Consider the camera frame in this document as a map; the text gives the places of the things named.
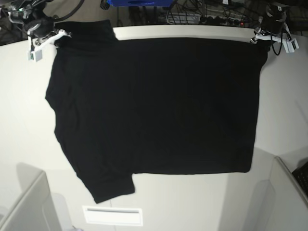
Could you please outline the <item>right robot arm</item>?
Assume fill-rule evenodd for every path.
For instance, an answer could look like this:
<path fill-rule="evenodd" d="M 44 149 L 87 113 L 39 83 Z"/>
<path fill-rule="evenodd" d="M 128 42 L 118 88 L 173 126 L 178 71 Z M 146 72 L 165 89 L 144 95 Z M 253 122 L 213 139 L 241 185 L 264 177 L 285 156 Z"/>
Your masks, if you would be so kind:
<path fill-rule="evenodd" d="M 2 0 L 0 11 L 12 24 L 34 38 L 45 38 L 54 30 L 52 17 L 44 13 L 49 0 Z"/>

